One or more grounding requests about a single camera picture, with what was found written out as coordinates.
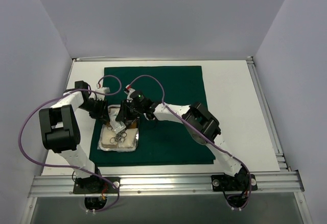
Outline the dark green surgical cloth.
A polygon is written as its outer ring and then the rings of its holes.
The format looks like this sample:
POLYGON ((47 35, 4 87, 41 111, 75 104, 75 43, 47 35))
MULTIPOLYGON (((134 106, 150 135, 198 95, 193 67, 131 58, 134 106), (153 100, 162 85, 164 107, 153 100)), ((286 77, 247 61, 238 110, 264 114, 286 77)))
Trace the dark green surgical cloth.
MULTIPOLYGON (((201 66, 106 67, 104 85, 117 91, 123 86, 141 90, 152 101, 168 104, 207 104, 201 66)), ((89 158, 98 167, 213 164, 215 156, 196 143, 185 126, 171 121, 148 121, 140 117, 139 140, 133 152, 98 149, 103 124, 95 122, 89 158)))

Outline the stainless steel instrument tray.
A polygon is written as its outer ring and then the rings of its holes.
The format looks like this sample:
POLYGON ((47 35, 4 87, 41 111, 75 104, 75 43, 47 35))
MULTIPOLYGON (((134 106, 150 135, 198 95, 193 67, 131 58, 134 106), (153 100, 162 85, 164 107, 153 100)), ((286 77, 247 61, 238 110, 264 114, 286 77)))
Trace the stainless steel instrument tray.
POLYGON ((98 149, 105 152, 133 152, 138 146, 139 118, 123 124, 116 122, 120 105, 108 108, 110 121, 102 126, 98 149))

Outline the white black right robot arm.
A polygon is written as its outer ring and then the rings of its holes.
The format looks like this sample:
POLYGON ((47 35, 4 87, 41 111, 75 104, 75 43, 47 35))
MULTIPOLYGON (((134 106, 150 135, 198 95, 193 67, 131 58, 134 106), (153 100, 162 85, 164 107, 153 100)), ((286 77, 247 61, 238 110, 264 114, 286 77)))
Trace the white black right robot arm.
POLYGON ((183 124, 195 142, 206 146, 213 153, 222 167, 222 172, 227 175, 227 184, 231 189, 240 189, 245 184, 245 179, 249 179, 248 168, 229 152, 219 121, 202 103, 182 106, 164 101, 154 102, 140 90, 129 86, 124 92, 127 98, 121 102, 117 122, 127 123, 142 115, 147 120, 183 124))

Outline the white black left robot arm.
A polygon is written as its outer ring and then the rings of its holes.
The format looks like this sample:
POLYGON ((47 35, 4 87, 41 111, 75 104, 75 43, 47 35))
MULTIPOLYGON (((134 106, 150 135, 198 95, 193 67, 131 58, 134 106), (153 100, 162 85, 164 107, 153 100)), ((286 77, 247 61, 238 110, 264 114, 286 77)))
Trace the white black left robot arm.
POLYGON ((80 145, 81 133, 75 116, 77 109, 89 113, 93 119, 109 122, 108 104, 105 95, 108 87, 97 86, 94 98, 90 97, 89 84, 76 81, 75 87, 65 90, 63 98, 49 108, 39 111, 39 122, 42 143, 45 149, 51 150, 64 158, 70 166, 76 166, 75 183, 91 193, 99 192, 105 182, 98 167, 88 158, 80 145))

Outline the white suture packet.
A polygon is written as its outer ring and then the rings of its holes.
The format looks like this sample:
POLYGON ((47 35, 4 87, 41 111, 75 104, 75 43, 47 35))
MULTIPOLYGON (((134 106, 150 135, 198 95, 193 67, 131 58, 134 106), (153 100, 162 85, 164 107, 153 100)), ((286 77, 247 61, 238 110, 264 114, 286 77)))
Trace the white suture packet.
POLYGON ((110 125, 116 134, 122 132, 126 128, 123 122, 116 121, 118 113, 119 113, 119 109, 117 108, 111 108, 109 111, 110 125))

